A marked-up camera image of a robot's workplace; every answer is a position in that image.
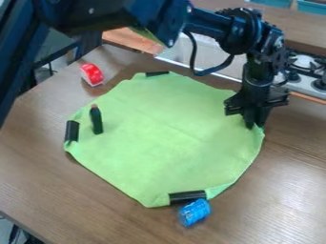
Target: green cloth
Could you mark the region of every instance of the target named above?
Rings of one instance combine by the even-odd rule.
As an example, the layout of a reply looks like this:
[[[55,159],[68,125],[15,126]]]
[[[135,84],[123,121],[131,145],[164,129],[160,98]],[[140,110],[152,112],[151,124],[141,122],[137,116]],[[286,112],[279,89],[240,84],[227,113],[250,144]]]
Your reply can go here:
[[[92,102],[103,134],[92,133],[92,104],[71,117],[79,141],[65,150],[145,207],[169,205],[169,193],[205,190],[213,198],[246,171],[264,138],[240,115],[224,115],[232,95],[176,73],[139,73]]]

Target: black robotic arm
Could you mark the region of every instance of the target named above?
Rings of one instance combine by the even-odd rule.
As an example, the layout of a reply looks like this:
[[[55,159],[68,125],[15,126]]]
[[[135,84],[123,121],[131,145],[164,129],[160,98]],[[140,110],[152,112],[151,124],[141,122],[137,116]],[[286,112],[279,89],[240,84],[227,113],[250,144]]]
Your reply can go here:
[[[18,21],[22,16],[23,25]],[[284,71],[283,33],[262,21],[256,10],[211,12],[187,0],[6,0],[0,18],[0,36],[5,36],[0,39],[0,52],[8,57],[8,63],[0,66],[0,126],[49,26],[66,34],[130,27],[169,48],[183,31],[194,44],[190,66],[196,75],[220,71],[235,55],[247,54],[242,89],[225,101],[226,114],[242,114],[248,128],[254,123],[263,126],[272,107],[288,103],[287,91],[273,84],[275,75]],[[16,31],[13,26],[22,33],[14,43],[10,41]],[[221,65],[197,71],[192,33],[214,38],[230,57]]]

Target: blue cylinder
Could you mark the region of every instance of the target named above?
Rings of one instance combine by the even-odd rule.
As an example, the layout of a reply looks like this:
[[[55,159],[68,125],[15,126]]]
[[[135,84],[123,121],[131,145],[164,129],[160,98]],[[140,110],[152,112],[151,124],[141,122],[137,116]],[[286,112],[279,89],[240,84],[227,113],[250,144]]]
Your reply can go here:
[[[211,214],[210,203],[205,199],[198,199],[179,210],[178,219],[184,227],[190,227]]]

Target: stove burner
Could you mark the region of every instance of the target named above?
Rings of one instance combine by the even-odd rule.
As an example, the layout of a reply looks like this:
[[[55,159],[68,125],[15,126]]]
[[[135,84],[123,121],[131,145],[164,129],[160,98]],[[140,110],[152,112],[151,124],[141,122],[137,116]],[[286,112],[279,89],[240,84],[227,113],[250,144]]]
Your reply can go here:
[[[298,69],[303,69],[307,71],[316,71],[324,67],[323,64],[316,62],[313,56],[299,54],[293,58],[294,59],[291,66]]]
[[[322,79],[314,81],[312,87],[319,92],[326,92],[326,83]]]
[[[295,69],[290,69],[288,79],[290,83],[299,83],[302,80]]]

